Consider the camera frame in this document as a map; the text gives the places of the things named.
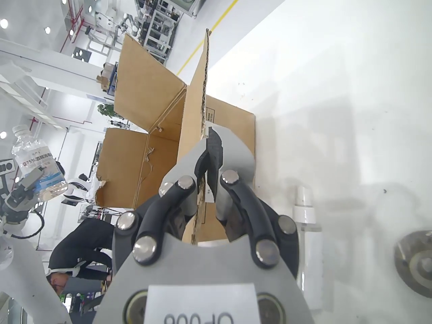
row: open box flap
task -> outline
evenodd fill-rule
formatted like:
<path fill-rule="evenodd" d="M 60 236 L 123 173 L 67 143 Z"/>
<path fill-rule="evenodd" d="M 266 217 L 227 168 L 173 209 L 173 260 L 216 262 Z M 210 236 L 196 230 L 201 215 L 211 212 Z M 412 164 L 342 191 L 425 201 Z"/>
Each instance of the open box flap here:
<path fill-rule="evenodd" d="M 206 86 L 207 69 L 209 65 L 209 36 L 207 29 L 204 37 L 204 47 L 196 67 L 192 81 L 186 90 L 185 109 L 183 110 L 182 131 L 180 134 L 179 152 L 177 162 L 187 154 L 200 139 L 205 137 L 205 114 L 206 114 Z M 198 189 L 198 201 L 196 216 L 186 225 L 183 241 L 194 244 L 196 234 L 204 217 L 205 210 L 205 182 L 201 182 Z"/>
<path fill-rule="evenodd" d="M 151 132 L 185 87 L 136 40 L 125 36 L 117 70 L 115 112 Z"/>
<path fill-rule="evenodd" d="M 209 36 L 207 29 L 204 47 L 190 85 L 186 89 L 183 110 L 182 131 L 180 133 L 177 161 L 187 154 L 193 146 L 205 137 L 206 84 L 209 63 Z"/>
<path fill-rule="evenodd" d="M 135 203 L 148 134 L 108 128 L 96 176 L 106 181 L 96 192 L 100 207 L 130 208 Z"/>

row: white robotic arm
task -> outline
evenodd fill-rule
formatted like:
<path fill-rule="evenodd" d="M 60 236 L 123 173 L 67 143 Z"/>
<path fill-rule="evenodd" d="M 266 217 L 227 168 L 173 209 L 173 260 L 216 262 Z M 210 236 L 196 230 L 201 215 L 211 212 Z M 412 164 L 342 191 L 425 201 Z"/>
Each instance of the white robotic arm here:
<path fill-rule="evenodd" d="M 71 324 L 66 307 L 46 280 L 39 255 L 21 233 L 37 203 L 32 188 L 41 175 L 34 169 L 14 191 L 0 196 L 0 291 L 15 298 L 35 324 Z"/>

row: yellow floor line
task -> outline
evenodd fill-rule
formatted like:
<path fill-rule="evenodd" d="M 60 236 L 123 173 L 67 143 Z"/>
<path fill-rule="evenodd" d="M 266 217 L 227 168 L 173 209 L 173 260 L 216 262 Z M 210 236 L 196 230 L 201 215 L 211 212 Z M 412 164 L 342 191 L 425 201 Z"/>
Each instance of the yellow floor line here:
<path fill-rule="evenodd" d="M 221 23 L 221 21 L 225 18 L 225 16 L 228 14 L 228 12 L 231 11 L 231 9 L 234 7 L 234 5 L 236 3 L 238 3 L 239 0 L 234 0 L 233 2 L 231 2 L 231 4 L 228 6 L 228 8 L 225 10 L 225 12 L 221 15 L 221 17 L 218 18 L 218 20 L 216 21 L 216 23 L 213 25 L 213 27 L 211 28 L 211 31 L 214 31 L 215 28 L 219 25 L 219 23 Z M 204 40 L 202 40 L 199 45 L 195 48 L 195 50 L 192 52 L 192 54 L 190 55 L 190 57 L 185 61 L 185 63 L 183 64 L 183 66 L 180 68 L 179 72 L 177 73 L 177 76 L 179 76 L 179 74 L 182 72 L 183 69 L 185 69 L 185 66 L 188 65 L 188 63 L 190 62 L 190 60 L 193 58 L 193 56 L 195 55 L 196 52 L 198 52 L 198 50 L 201 48 L 201 46 L 203 45 Z"/>

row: clear water bottle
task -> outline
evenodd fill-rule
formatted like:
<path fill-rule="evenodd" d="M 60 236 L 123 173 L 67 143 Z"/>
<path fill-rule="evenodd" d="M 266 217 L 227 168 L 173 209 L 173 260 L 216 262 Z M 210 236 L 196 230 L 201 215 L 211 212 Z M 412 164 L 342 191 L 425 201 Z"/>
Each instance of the clear water bottle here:
<path fill-rule="evenodd" d="M 15 126 L 12 131 L 18 138 L 12 147 L 12 154 L 23 176 L 37 167 L 43 168 L 43 175 L 37 181 L 35 193 L 39 201 L 48 201 L 64 193 L 68 188 L 63 174 L 44 141 L 35 139 L 26 125 Z"/>

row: corrugated cardboard edge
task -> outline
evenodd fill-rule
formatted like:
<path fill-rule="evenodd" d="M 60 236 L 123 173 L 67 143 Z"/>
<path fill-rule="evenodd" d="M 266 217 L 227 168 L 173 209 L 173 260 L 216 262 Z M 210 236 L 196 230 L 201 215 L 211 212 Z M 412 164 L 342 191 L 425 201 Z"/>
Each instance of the corrugated cardboard edge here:
<path fill-rule="evenodd" d="M 170 111 L 179 103 L 180 100 L 182 100 L 182 97 L 186 94 L 186 88 L 187 86 L 185 85 L 185 87 L 178 92 L 176 97 L 171 101 L 171 103 L 168 105 L 165 111 L 158 117 L 158 119 L 150 128 L 150 130 L 148 130 L 149 134 L 151 134 L 154 130 L 157 130 L 159 125 L 165 120 L 165 118 L 168 116 Z"/>
<path fill-rule="evenodd" d="M 206 64 L 204 68 L 204 81 L 202 85 L 202 101 L 201 101 L 201 139 L 206 137 L 206 94 L 207 94 L 207 71 L 209 67 L 209 37 L 211 31 L 207 28 L 206 35 L 204 38 L 204 49 L 203 53 L 206 54 Z M 206 203 L 205 203 L 205 195 L 206 195 L 206 178 L 205 175 L 202 176 L 201 181 L 199 182 L 198 189 L 198 199 L 197 199 L 197 210 L 196 215 L 193 218 L 193 230 L 192 237 L 190 239 L 190 243 L 196 244 L 196 235 L 199 232 L 201 227 L 202 219 L 204 217 Z"/>

